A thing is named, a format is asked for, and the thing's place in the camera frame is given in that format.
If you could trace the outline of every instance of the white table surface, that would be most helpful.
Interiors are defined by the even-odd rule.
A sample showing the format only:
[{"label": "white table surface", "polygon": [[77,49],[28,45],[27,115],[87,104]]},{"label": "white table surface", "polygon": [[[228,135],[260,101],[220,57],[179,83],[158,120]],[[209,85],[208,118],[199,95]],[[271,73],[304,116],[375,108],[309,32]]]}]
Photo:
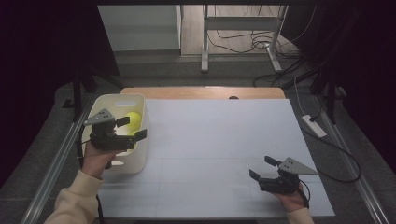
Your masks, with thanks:
[{"label": "white table surface", "polygon": [[[283,217],[279,200],[260,191],[248,170],[278,177],[264,156],[316,169],[287,99],[147,100],[147,107],[145,168],[104,175],[105,217]],[[334,216],[319,176],[300,178],[311,191],[312,216]]]}]

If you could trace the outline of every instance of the sleeve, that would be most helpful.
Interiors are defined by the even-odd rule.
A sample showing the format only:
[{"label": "sleeve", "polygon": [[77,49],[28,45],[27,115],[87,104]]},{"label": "sleeve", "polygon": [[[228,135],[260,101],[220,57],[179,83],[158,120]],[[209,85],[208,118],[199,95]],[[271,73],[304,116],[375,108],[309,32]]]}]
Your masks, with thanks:
[{"label": "sleeve", "polygon": [[98,208],[96,194],[102,184],[103,180],[78,171],[73,184],[59,193],[55,211],[45,223],[93,223]]},{"label": "sleeve", "polygon": [[294,212],[286,214],[289,220],[289,224],[313,224],[314,220],[309,213],[307,208],[302,208]]}]

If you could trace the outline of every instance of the wooden table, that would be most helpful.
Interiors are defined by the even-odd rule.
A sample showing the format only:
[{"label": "wooden table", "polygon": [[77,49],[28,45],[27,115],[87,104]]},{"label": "wooden table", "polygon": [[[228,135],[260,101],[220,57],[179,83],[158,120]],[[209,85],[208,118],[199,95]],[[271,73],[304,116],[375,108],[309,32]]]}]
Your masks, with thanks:
[{"label": "wooden table", "polygon": [[280,88],[147,87],[125,88],[121,93],[140,93],[148,99],[286,99]]}]

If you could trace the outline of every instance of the electrical outlet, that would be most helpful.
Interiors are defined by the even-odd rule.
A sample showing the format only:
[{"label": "electrical outlet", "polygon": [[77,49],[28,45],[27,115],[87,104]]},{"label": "electrical outlet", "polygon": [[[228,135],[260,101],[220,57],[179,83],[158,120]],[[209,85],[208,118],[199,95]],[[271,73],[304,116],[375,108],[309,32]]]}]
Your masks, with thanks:
[{"label": "electrical outlet", "polygon": [[309,120],[311,116],[305,115],[302,116],[303,121],[305,122],[306,125],[311,129],[312,132],[314,132],[317,137],[324,137],[327,134],[323,131],[323,129],[320,128],[320,126],[317,124],[316,121],[311,121]]}]

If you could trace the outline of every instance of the wall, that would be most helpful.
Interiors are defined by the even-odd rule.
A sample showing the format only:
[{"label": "wall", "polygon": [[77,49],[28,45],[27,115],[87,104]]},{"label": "wall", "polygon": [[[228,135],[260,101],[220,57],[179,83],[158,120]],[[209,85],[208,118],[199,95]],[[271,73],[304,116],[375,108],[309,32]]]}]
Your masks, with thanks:
[{"label": "wall", "polygon": [[113,51],[180,49],[180,6],[98,8]]}]

